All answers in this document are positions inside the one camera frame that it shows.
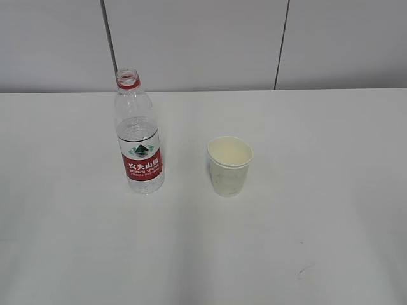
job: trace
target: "bottle neck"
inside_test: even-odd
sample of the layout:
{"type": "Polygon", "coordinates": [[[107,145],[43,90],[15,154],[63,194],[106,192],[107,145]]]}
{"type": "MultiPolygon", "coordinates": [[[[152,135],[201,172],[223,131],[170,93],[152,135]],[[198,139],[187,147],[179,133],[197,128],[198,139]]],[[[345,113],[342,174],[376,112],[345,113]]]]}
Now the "bottle neck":
{"type": "Polygon", "coordinates": [[[142,93],[144,90],[142,89],[141,85],[138,85],[135,88],[132,89],[123,89],[118,87],[117,88],[118,93],[122,94],[122,95],[127,95],[127,94],[134,94],[134,93],[142,93]]]}

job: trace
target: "white table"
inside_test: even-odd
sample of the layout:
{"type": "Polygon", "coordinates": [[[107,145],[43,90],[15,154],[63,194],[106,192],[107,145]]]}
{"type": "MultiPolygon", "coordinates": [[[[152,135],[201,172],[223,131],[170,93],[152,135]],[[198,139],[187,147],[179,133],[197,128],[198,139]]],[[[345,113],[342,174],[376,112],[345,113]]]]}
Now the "white table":
{"type": "Polygon", "coordinates": [[[165,182],[141,196],[114,93],[0,95],[1,305],[407,304],[407,90],[151,98],[165,182]],[[220,135],[254,149],[235,198],[220,135]]]}

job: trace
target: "paper cup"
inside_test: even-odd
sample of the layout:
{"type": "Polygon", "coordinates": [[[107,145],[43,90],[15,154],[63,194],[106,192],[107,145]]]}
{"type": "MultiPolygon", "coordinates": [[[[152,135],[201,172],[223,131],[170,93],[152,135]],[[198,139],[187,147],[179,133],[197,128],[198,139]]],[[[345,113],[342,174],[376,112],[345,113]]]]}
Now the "paper cup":
{"type": "Polygon", "coordinates": [[[219,137],[208,143],[210,176],[215,192],[222,197],[240,193],[253,150],[242,139],[219,137]]]}

